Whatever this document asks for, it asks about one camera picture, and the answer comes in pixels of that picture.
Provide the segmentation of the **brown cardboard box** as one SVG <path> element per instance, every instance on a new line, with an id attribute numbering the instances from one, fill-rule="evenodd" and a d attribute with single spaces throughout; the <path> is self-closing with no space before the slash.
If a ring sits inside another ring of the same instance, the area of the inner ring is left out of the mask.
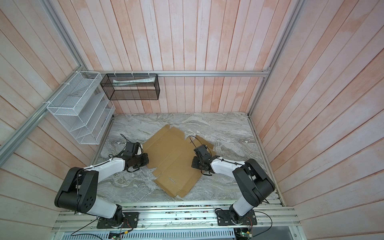
<path id="1" fill-rule="evenodd" d="M 155 183 L 171 197 L 185 197 L 202 176 L 200 170 L 192 168 L 196 147 L 205 144 L 212 155 L 216 154 L 214 145 L 200 136 L 192 140 L 178 128 L 165 125 L 143 144 L 149 158 L 147 167 L 155 169 Z"/>

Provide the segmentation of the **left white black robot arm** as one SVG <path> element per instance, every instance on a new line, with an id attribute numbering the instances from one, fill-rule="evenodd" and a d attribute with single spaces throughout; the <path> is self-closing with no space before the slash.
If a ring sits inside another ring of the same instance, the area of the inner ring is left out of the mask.
<path id="1" fill-rule="evenodd" d="M 85 168 L 71 168 L 54 201 L 58 208 L 72 210 L 105 219 L 121 218 L 122 211 L 97 196 L 98 184 L 104 179 L 130 168 L 139 170 L 149 163 L 148 154 L 142 153 L 130 159 L 111 158 Z"/>

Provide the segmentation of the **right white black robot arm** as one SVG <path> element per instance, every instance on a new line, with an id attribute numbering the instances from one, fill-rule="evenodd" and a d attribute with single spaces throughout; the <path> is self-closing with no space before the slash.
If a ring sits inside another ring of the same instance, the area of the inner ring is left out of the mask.
<path id="1" fill-rule="evenodd" d="M 276 190 L 272 179 L 254 159 L 236 162 L 219 156 L 209 159 L 195 156 L 192 167 L 210 174 L 233 177 L 236 180 L 242 196 L 230 206 L 228 211 L 224 211 L 225 214 L 229 214 L 233 222 L 240 221 Z"/>

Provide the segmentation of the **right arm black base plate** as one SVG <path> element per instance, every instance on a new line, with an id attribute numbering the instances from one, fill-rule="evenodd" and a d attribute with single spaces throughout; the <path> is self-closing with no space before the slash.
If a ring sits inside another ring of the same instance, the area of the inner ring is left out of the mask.
<path id="1" fill-rule="evenodd" d="M 219 226 L 257 225 L 257 219 L 253 210 L 250 210 L 244 216 L 237 215 L 234 210 L 223 210 L 220 208 L 215 209 L 214 212 Z"/>

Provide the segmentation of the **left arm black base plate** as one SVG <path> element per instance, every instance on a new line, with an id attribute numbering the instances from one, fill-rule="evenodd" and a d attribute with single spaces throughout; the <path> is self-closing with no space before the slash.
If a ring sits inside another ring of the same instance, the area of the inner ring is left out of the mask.
<path id="1" fill-rule="evenodd" d="M 110 228 L 129 228 L 134 229 L 138 225 L 139 212 L 126 212 L 117 213 L 111 219 L 100 217 L 97 229 L 110 229 Z"/>

